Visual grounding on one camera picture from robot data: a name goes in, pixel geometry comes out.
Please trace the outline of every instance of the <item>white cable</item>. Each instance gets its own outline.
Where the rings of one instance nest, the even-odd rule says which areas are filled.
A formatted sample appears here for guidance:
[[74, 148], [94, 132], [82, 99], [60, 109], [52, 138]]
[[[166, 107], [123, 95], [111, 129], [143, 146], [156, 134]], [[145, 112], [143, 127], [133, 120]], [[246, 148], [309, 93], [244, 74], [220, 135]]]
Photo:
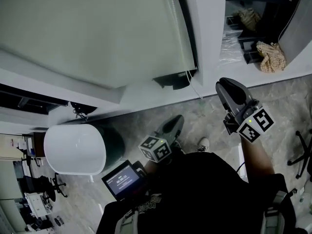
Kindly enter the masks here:
[[294, 12], [293, 12], [291, 18], [289, 19], [288, 23], [287, 23], [286, 26], [283, 28], [281, 34], [279, 34], [278, 39], [277, 39], [277, 43], [279, 43], [279, 40], [280, 40], [280, 38], [281, 38], [282, 33], [285, 31], [285, 29], [287, 28], [288, 24], [289, 24], [289, 23], [291, 22], [291, 20], [293, 19], [293, 16], [294, 16], [294, 14], [295, 14], [295, 12], [296, 12], [298, 6], [299, 6], [300, 1], [301, 1], [301, 0], [298, 1], [297, 6], [296, 6], [296, 8], [295, 8], [295, 10], [294, 10]]
[[192, 77], [191, 72], [189, 70], [187, 70], [187, 68], [186, 68], [187, 65], [186, 65], [186, 62], [185, 62], [185, 59], [184, 59], [184, 55], [183, 55], [182, 39], [181, 39], [180, 29], [179, 29], [179, 25], [178, 25], [178, 21], [177, 21], [175, 2], [174, 2], [174, 0], [171, 0], [172, 10], [171, 10], [171, 6], [170, 6], [169, 0], [167, 0], [167, 2], [168, 2], [168, 5], [169, 5], [169, 8], [170, 8], [171, 15], [173, 16], [173, 19], [174, 19], [174, 22], [175, 22], [175, 26], [176, 26], [176, 30], [177, 30], [177, 34], [178, 34], [178, 40], [179, 40], [179, 44], [180, 44], [180, 50], [181, 50], [181, 54], [182, 54], [182, 61], [183, 61], [183, 64], [184, 64], [186, 78], [189, 81], [190, 86], [193, 88], [195, 93], [198, 95], [198, 97], [203, 99], [203, 97], [199, 95], [199, 93], [196, 91], [196, 89], [191, 84], [191, 81], [190, 81], [189, 76], [187, 74], [187, 72], [189, 72], [190, 76]]

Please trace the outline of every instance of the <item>plastic bag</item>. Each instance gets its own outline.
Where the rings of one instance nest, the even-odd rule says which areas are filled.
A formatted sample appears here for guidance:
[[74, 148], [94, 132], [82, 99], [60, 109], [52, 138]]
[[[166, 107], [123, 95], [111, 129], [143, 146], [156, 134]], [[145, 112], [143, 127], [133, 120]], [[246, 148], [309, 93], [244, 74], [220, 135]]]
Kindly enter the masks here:
[[226, 29], [223, 31], [218, 67], [243, 60], [243, 53], [238, 37], [243, 30]]

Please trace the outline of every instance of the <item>cable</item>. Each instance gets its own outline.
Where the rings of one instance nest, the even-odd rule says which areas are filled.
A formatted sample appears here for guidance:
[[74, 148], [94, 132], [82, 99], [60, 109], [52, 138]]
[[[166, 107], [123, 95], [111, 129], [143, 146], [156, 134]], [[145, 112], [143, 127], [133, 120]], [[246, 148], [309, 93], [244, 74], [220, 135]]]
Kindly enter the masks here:
[[203, 97], [201, 95], [199, 95], [199, 93], [196, 91], [194, 86], [191, 84], [191, 81], [190, 81], [189, 76], [187, 74], [187, 72], [189, 72], [190, 76], [192, 77], [191, 72], [189, 70], [187, 70], [187, 68], [186, 68], [187, 65], [186, 65], [186, 62], [185, 62], [185, 59], [184, 59], [184, 55], [183, 55], [182, 39], [181, 39], [180, 29], [179, 29], [179, 25], [178, 25], [178, 21], [177, 21], [175, 2], [174, 2], [174, 0], [171, 0], [172, 10], [171, 10], [171, 6], [170, 6], [169, 0], [167, 0], [167, 2], [169, 4], [171, 15], [174, 18], [174, 22], [175, 22], [175, 26], [176, 26], [176, 30], [177, 30], [177, 34], [178, 34], [178, 40], [179, 40], [179, 44], [180, 44], [180, 50], [181, 50], [181, 54], [182, 54], [182, 61], [183, 61], [183, 64], [184, 64], [186, 78], [189, 81], [190, 86], [193, 88], [195, 93], [198, 95], [198, 97], [203, 99]]
[[289, 24], [289, 23], [291, 22], [291, 20], [293, 19], [293, 16], [294, 16], [294, 14], [295, 14], [295, 12], [296, 12], [298, 6], [299, 6], [300, 1], [301, 1], [301, 0], [298, 1], [297, 6], [296, 6], [296, 8], [295, 8], [295, 10], [294, 10], [294, 12], [293, 12], [291, 18], [289, 19], [288, 23], [287, 23], [286, 26], [283, 28], [282, 32], [279, 34], [278, 39], [277, 39], [277, 42], [278, 42], [278, 43], [279, 43], [279, 40], [280, 40], [280, 38], [281, 38], [281, 35], [284, 33], [284, 31], [285, 31], [285, 29], [287, 28], [288, 24]]
[[239, 168], [236, 170], [237, 173], [238, 173], [239, 169], [240, 169], [244, 164], [245, 164], [245, 162], [243, 162], [243, 163], [239, 166]]
[[181, 150], [181, 152], [182, 152], [183, 154], [186, 154], [185, 151], [183, 151], [183, 149], [182, 149], [181, 144], [180, 144], [179, 141], [175, 140], [174, 143], [176, 143], [176, 144], [179, 146], [179, 148], [180, 148], [180, 150]]

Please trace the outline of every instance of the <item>sneaker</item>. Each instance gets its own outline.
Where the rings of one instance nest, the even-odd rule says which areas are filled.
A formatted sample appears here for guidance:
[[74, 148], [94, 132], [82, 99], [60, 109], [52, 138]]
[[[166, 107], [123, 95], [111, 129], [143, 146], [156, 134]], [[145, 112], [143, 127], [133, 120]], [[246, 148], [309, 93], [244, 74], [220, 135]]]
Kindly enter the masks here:
[[208, 152], [209, 149], [209, 140], [207, 138], [202, 138], [199, 145], [198, 145], [198, 149], [197, 152]]

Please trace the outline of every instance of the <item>yellow cloth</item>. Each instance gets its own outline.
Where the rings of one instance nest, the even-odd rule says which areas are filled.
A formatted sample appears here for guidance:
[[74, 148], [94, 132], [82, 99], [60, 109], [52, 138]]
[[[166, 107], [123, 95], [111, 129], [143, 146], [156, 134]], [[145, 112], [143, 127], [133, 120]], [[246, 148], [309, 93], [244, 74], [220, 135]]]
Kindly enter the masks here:
[[248, 30], [257, 32], [257, 25], [258, 22], [261, 20], [261, 16], [257, 12], [255, 12], [252, 8], [240, 9], [233, 15], [239, 16], [240, 21]]
[[284, 70], [286, 60], [278, 43], [268, 45], [264, 42], [257, 42], [257, 50], [264, 57], [260, 69], [266, 73], [275, 73], [277, 70]]

